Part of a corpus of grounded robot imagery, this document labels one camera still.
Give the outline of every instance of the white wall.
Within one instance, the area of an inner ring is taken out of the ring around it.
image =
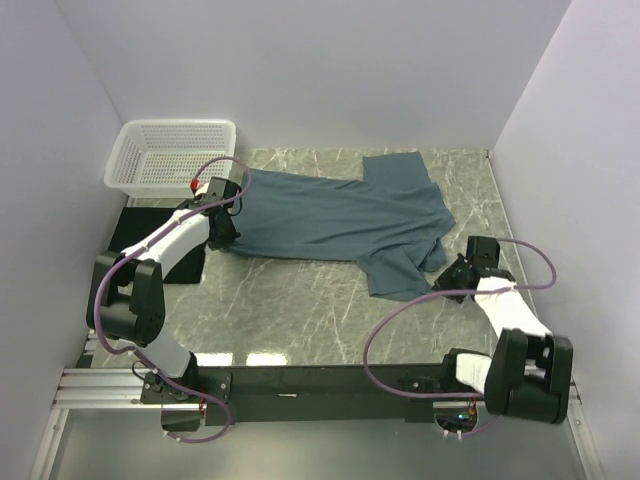
[[[520,237],[558,264],[536,295],[568,334],[608,478],[638,478],[640,2],[574,0],[495,148]],[[527,257],[532,280],[547,272]]]
[[[245,146],[495,145],[570,0],[57,0],[122,118]]]
[[[86,338],[95,255],[123,196],[102,172],[121,122],[50,0],[0,0],[0,478],[28,476]]]

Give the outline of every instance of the shirt sleeve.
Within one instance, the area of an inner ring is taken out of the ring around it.
[[[358,258],[356,264],[367,274],[369,295],[409,301],[431,292],[431,286],[424,278],[423,266],[435,265],[430,258],[437,243],[434,240],[387,247]]]
[[[364,157],[362,180],[385,190],[423,188],[431,183],[420,152]]]

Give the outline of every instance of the laundry basket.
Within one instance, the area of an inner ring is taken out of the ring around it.
[[[204,162],[233,155],[236,126],[228,120],[135,120],[122,127],[104,183],[133,198],[187,198]],[[215,162],[199,177],[228,178],[231,160]]]

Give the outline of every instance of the gray marble surface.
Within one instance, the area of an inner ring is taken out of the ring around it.
[[[361,179],[363,156],[402,151],[415,149],[260,149],[236,154],[254,168]],[[464,252],[469,235],[511,236],[484,150],[419,151],[457,222],[443,238],[448,260]],[[501,265],[518,281],[524,280],[513,245],[503,246]],[[427,279],[438,274],[428,274]],[[528,294],[525,298],[531,302]],[[178,341],[196,352],[200,363],[221,365],[361,363],[371,328],[400,305],[370,298],[366,276],[353,263],[243,258],[219,251],[208,251],[200,284],[165,285],[165,300],[166,322]],[[375,341],[370,359],[440,362],[452,347],[491,353],[495,343],[477,305],[439,298],[389,324]],[[131,361],[98,347],[93,367],[127,366]]]

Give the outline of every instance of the purple cable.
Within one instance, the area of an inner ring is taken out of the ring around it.
[[[209,442],[211,440],[215,440],[216,438],[221,437],[222,435],[224,435],[224,433],[229,429],[229,426],[231,425],[233,418],[232,418],[232,414],[231,414],[231,410],[229,409],[229,407],[220,399],[213,397],[211,395],[208,395],[206,393],[202,393],[202,392],[198,392],[196,390],[192,390],[190,388],[187,388],[183,385],[180,385],[179,383],[175,382],[173,379],[167,377],[163,372],[161,372],[158,367],[156,365],[153,364],[153,362],[151,362],[151,360],[149,360],[142,352],[140,352],[136,347],[134,346],[128,346],[128,347],[123,347],[123,348],[114,348],[112,347],[109,342],[107,341],[107,338],[105,337],[104,334],[104,330],[102,329],[102,320],[100,318],[100,303],[102,301],[102,297],[104,297],[105,291],[107,289],[107,285],[109,284],[109,282],[111,281],[111,279],[113,278],[113,276],[116,274],[116,272],[118,270],[120,270],[124,265],[126,265],[127,263],[129,263],[131,260],[139,257],[142,253],[144,253],[145,251],[148,251],[149,248],[153,247],[156,243],[158,243],[160,240],[162,240],[164,237],[166,237],[171,231],[173,231],[178,225],[180,225],[180,223],[182,223],[185,220],[188,220],[189,218],[198,215],[199,213],[202,213],[205,210],[208,210],[210,208],[214,208],[214,207],[219,207],[222,205],[226,205],[227,203],[232,203],[236,200],[238,200],[240,197],[243,197],[247,191],[249,190],[249,188],[251,187],[251,170],[249,169],[249,167],[241,160],[234,158],[234,157],[217,157],[217,158],[212,158],[211,160],[208,160],[204,163],[204,165],[202,167],[200,167],[200,169],[198,169],[198,171],[196,172],[194,178],[198,178],[200,176],[200,174],[204,171],[205,168],[207,168],[209,165],[211,165],[214,162],[219,162],[221,160],[231,160],[233,162],[236,162],[237,164],[239,164],[240,166],[242,166],[245,171],[247,172],[247,184],[245,185],[245,187],[240,190],[238,192],[237,195],[234,195],[233,197],[227,198],[225,200],[220,200],[219,202],[213,202],[213,203],[209,203],[207,205],[203,205],[201,207],[198,207],[194,210],[191,210],[188,213],[185,213],[184,215],[182,215],[180,218],[174,220],[171,224],[167,225],[163,230],[161,230],[157,235],[155,235],[154,237],[152,237],[146,247],[142,246],[140,248],[138,248],[137,250],[135,250],[133,253],[130,253],[129,255],[127,255],[126,257],[120,259],[115,265],[113,265],[113,267],[111,267],[106,275],[103,277],[102,281],[100,282],[100,284],[98,285],[98,289],[96,290],[96,298],[95,298],[95,302],[93,304],[93,323],[96,329],[96,335],[98,336],[98,340],[100,341],[100,344],[102,345],[102,347],[109,353],[111,353],[112,355],[120,355],[122,353],[125,352],[133,352],[135,353],[135,355],[140,359],[140,361],[142,363],[144,363],[144,365],[149,368],[150,370],[157,372],[157,375],[163,380],[165,381],[167,384],[171,385],[173,388],[187,393],[189,395],[195,395],[199,398],[202,398],[208,402],[211,403],[215,403],[216,405],[219,405],[220,407],[222,407],[222,409],[224,410],[226,416],[227,416],[227,421],[226,424],[224,425],[224,427],[222,427],[222,429],[216,433],[215,435],[211,435],[209,437],[205,437],[205,438],[181,438],[179,436],[177,436],[174,433],[168,433],[168,436],[170,436],[171,438],[175,438],[176,440],[179,440],[181,442],[184,443],[205,443],[205,442]]]
[[[414,298],[413,300],[411,300],[410,302],[405,303],[404,305],[401,305],[399,308],[397,308],[396,310],[394,310],[393,312],[391,312],[389,315],[387,315],[386,318],[384,318],[380,323],[378,323],[375,327],[373,327],[373,330],[371,331],[371,334],[369,335],[369,338],[367,338],[367,341],[364,344],[364,352],[362,353],[362,364],[364,365],[364,371],[367,374],[367,376],[369,377],[369,379],[375,383],[378,387],[380,387],[382,390],[385,390],[389,393],[393,393],[394,395],[398,395],[400,397],[407,397],[407,398],[422,398],[422,399],[443,399],[443,398],[482,398],[482,394],[477,393],[477,392],[449,392],[449,393],[414,393],[414,392],[405,392],[404,390],[398,390],[396,388],[390,387],[389,385],[387,385],[386,383],[381,382],[371,371],[371,368],[369,366],[369,349],[371,348],[371,344],[373,343],[373,340],[376,338],[376,336],[378,335],[378,333],[380,333],[380,330],[382,330],[391,320],[393,320],[395,317],[397,317],[399,314],[401,314],[402,312],[404,312],[406,309],[408,309],[409,307],[412,307],[418,303],[422,303],[425,302],[427,300],[431,300],[432,298],[436,298],[436,297],[442,297],[442,296],[450,296],[450,295],[491,295],[491,294],[495,294],[495,293],[505,293],[508,292],[512,289],[514,290],[543,290],[545,288],[550,288],[552,287],[555,283],[556,280],[558,279],[558,274],[556,272],[556,267],[553,265],[553,262],[551,262],[551,259],[539,248],[531,245],[530,243],[524,242],[522,240],[515,240],[513,238],[498,238],[497,239],[499,242],[509,242],[509,243],[516,243],[518,245],[522,245],[525,246],[527,248],[530,248],[531,250],[535,251],[538,255],[540,255],[542,257],[542,259],[547,263],[547,265],[549,266],[549,269],[551,270],[551,281],[549,281],[549,283],[543,284],[543,285],[514,285],[513,287],[503,287],[503,288],[498,288],[496,290],[441,290],[441,291],[437,291],[437,292],[431,292],[431,293],[427,293],[426,295],[422,295],[420,297]]]

